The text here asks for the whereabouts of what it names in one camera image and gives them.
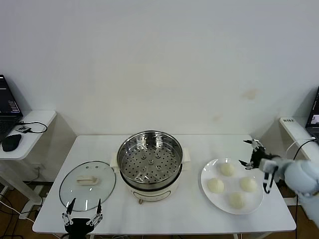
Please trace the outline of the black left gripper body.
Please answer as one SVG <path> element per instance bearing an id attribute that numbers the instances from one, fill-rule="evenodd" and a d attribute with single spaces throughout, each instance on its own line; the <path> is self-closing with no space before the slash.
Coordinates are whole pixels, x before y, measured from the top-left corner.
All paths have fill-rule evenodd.
<path id="1" fill-rule="evenodd" d="M 73 224 L 64 226 L 69 239 L 85 239 L 86 235 L 94 230 L 94 226 L 88 225 L 89 218 L 73 218 Z"/>

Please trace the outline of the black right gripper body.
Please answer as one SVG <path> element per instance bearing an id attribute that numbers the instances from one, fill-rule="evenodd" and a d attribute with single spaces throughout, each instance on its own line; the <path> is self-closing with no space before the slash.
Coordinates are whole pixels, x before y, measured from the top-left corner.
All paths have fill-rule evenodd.
<path id="1" fill-rule="evenodd" d="M 272 159 L 272 154 L 268 154 L 264 148 L 253 149 L 250 164 L 252 168 L 259 168 L 262 159 Z"/>

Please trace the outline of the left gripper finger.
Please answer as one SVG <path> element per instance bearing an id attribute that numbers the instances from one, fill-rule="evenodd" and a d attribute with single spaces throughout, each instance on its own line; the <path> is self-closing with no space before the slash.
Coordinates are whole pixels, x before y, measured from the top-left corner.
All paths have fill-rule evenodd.
<path id="1" fill-rule="evenodd" d="M 72 214 L 72 211 L 73 211 L 73 207 L 74 207 L 75 201 L 76 201 L 76 198 L 74 198 L 72 200 L 72 202 L 68 205 L 66 212 L 62 213 L 62 219 L 64 221 L 64 225 L 65 226 L 69 226 L 69 225 L 73 224 L 71 214 Z"/>
<path id="2" fill-rule="evenodd" d="M 103 214 L 102 214 L 102 206 L 101 206 L 101 199 L 99 199 L 98 205 L 97 205 L 97 210 L 96 214 L 93 218 L 91 218 L 86 225 L 88 226 L 97 226 L 100 221 L 103 219 Z"/>

